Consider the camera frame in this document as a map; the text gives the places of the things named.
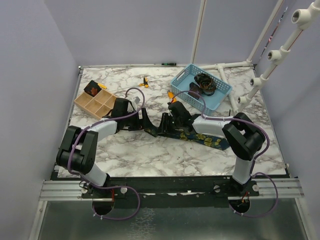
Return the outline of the folded dark patterned tie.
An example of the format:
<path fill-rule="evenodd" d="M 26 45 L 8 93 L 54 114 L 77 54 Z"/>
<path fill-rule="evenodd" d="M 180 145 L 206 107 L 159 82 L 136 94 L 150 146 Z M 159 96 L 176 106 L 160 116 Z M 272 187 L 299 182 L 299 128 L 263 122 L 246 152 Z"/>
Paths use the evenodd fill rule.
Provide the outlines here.
<path fill-rule="evenodd" d="M 202 89 L 194 82 L 189 84 L 189 92 L 188 95 L 192 96 L 194 99 L 199 100 L 202 95 Z"/>

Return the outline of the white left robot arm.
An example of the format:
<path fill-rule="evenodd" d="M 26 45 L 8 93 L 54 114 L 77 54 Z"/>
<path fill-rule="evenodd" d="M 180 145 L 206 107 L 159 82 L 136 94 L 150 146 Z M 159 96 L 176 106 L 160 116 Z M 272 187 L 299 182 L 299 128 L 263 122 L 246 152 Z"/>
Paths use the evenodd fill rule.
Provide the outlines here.
<path fill-rule="evenodd" d="M 98 142 L 124 127 L 142 130 L 144 120 L 148 118 L 145 107 L 137 108 L 132 101 L 117 98 L 113 109 L 101 120 L 86 127 L 67 127 L 56 155 L 56 164 L 93 186 L 97 196 L 106 197 L 116 186 L 111 186 L 110 175 L 95 163 Z"/>

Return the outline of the green black marker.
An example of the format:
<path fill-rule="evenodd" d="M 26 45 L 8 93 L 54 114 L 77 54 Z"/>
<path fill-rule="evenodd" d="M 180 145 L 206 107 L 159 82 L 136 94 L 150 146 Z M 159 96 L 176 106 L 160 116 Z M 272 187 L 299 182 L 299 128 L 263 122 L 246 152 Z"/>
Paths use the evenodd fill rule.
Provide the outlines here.
<path fill-rule="evenodd" d="M 176 62 L 164 62 L 161 63 L 162 66 L 176 66 L 177 63 Z"/>

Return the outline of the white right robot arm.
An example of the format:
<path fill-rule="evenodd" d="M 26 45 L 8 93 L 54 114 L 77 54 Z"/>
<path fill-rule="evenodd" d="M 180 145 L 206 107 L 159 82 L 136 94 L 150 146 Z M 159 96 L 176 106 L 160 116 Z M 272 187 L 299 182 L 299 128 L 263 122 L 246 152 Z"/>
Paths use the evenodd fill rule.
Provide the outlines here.
<path fill-rule="evenodd" d="M 209 144 L 222 137 L 217 146 L 227 144 L 236 156 L 229 189 L 236 196 L 246 192 L 254 159 L 266 140 L 263 130 L 242 112 L 231 118 L 192 115 L 179 101 L 169 103 L 168 110 L 169 113 L 162 114 L 158 134 L 174 138 L 185 136 Z"/>

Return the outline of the rolled dark orange-leaf tie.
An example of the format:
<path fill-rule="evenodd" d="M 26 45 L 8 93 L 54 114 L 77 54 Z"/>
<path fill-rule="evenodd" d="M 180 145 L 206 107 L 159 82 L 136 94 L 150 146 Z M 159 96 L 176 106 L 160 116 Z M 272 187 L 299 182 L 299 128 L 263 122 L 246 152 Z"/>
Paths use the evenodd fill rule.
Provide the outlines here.
<path fill-rule="evenodd" d="M 86 94 L 92 97 L 95 97 L 101 90 L 102 88 L 94 80 L 91 80 L 83 89 Z"/>

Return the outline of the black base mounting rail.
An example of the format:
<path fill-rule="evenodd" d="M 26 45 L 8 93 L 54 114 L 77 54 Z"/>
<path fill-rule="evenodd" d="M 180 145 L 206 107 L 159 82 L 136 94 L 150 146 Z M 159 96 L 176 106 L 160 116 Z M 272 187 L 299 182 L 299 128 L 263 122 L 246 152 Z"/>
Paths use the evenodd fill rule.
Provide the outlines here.
<path fill-rule="evenodd" d="M 48 201 L 92 201 L 100 212 L 111 208 L 227 208 L 230 201 L 259 196 L 257 182 L 244 186 L 230 176 L 113 177 L 116 189 L 99 189 L 77 180 L 46 181 L 40 197 Z"/>

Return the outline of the light blue plastic basket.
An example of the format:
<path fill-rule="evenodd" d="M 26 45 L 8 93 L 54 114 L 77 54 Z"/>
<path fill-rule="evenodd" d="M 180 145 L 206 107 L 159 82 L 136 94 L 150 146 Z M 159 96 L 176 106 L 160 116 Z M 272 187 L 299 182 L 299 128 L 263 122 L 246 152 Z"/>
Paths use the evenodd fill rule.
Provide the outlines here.
<path fill-rule="evenodd" d="M 171 91 L 197 110 L 213 115 L 232 86 L 194 64 L 187 65 L 170 83 Z"/>

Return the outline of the blue yellow floral tie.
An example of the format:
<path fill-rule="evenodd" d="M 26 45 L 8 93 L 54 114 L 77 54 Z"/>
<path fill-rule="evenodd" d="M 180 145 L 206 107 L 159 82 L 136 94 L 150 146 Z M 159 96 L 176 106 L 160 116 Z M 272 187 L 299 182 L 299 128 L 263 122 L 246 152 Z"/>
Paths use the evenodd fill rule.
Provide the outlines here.
<path fill-rule="evenodd" d="M 219 136 L 207 135 L 202 133 L 185 133 L 184 131 L 175 131 L 174 133 L 157 133 L 154 129 L 144 129 L 144 131 L 153 137 L 165 137 L 182 141 L 195 142 L 210 148 L 226 150 L 230 147 L 228 141 Z"/>

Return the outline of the wooden compartment tray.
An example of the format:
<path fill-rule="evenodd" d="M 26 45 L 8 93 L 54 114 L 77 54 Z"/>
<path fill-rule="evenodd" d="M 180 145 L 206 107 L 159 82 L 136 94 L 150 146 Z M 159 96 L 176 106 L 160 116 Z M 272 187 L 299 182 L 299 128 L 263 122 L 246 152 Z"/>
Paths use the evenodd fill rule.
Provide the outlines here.
<path fill-rule="evenodd" d="M 111 113 L 114 107 L 116 96 L 105 89 L 102 89 L 95 96 L 82 92 L 75 100 L 75 105 L 91 117 L 100 120 Z"/>

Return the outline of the yellow utility knife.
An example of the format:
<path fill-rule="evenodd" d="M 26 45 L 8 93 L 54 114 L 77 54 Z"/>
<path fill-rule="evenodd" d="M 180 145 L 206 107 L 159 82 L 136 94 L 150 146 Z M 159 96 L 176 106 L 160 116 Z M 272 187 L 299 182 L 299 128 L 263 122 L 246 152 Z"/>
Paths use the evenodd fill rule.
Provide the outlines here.
<path fill-rule="evenodd" d="M 168 91 L 167 95 L 168 95 L 168 97 L 170 99 L 170 103 L 174 103 L 174 102 L 177 101 L 176 98 L 175 98 L 175 95 L 171 91 Z"/>

